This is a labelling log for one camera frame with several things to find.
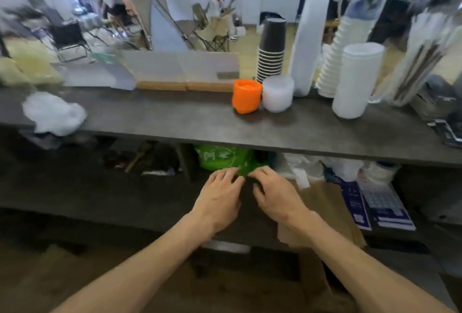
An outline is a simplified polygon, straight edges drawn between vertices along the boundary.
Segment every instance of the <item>hand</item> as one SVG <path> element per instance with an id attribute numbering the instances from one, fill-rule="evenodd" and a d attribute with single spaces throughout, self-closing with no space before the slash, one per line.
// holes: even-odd
<path id="1" fill-rule="evenodd" d="M 308 210 L 294 186 L 268 166 L 257 168 L 249 177 L 262 185 L 263 191 L 254 184 L 254 196 L 260 208 L 274 221 L 288 224 Z"/>
<path id="2" fill-rule="evenodd" d="M 212 173 L 190 212 L 200 222 L 211 226 L 210 237 L 225 229 L 237 217 L 241 207 L 239 193 L 245 182 L 242 176 L 232 181 L 238 170 L 222 169 Z"/>

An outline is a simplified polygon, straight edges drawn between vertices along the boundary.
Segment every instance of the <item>green plastic bag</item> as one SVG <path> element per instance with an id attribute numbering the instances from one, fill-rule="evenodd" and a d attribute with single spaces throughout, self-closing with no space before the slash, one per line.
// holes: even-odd
<path id="1" fill-rule="evenodd" d="M 254 151 L 242 148 L 230 148 L 217 145 L 195 145 L 199 154 L 199 163 L 203 169 L 216 171 L 230 167 L 239 167 L 239 175 L 248 173 L 261 166 L 254 158 Z"/>

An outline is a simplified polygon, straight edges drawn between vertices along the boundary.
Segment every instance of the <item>orange cup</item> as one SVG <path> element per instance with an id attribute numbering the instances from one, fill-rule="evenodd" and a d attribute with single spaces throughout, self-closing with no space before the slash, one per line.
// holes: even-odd
<path id="1" fill-rule="evenodd" d="M 233 85 L 232 107 L 238 113 L 251 113 L 262 100 L 263 86 L 254 80 L 236 80 Z"/>

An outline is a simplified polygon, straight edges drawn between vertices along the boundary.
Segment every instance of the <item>left hand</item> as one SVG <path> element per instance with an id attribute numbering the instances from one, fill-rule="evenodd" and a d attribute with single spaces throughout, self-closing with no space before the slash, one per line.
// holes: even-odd
<path id="1" fill-rule="evenodd" d="M 228 227 L 237 217 L 241 202 L 239 194 L 245 178 L 232 181 L 238 168 L 212 173 L 200 191 L 190 215 L 210 226 L 210 237 Z"/>

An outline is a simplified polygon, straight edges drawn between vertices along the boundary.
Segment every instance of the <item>stack of black paper cups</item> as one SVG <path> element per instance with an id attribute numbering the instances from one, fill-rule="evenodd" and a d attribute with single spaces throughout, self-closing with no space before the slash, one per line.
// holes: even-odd
<path id="1" fill-rule="evenodd" d="M 286 20 L 281 18 L 266 19 L 258 48 L 258 82 L 263 82 L 269 76 L 281 74 L 285 50 Z"/>

